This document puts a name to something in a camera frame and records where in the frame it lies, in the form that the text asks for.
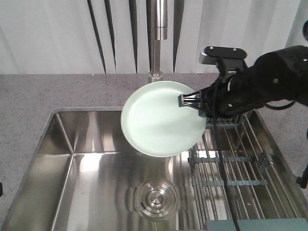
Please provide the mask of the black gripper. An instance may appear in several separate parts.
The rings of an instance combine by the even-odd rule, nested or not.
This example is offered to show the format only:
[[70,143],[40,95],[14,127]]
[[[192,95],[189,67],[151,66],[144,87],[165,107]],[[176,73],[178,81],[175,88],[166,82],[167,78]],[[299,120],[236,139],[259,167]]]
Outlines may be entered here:
[[198,115],[213,114],[220,118],[230,118],[258,109],[267,103],[263,90],[258,85],[257,70],[250,67],[230,77],[226,83],[215,81],[201,91],[181,94],[179,107],[190,107]]

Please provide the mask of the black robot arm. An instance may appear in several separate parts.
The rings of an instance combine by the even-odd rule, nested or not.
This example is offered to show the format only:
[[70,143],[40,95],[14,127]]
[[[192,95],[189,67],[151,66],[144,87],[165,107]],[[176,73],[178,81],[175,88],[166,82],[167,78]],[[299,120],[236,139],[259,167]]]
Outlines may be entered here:
[[308,104],[308,49],[297,45],[260,56],[251,67],[240,48],[204,47],[200,63],[215,65],[219,77],[209,87],[182,94],[180,107],[201,116],[231,118],[253,109],[284,110]]

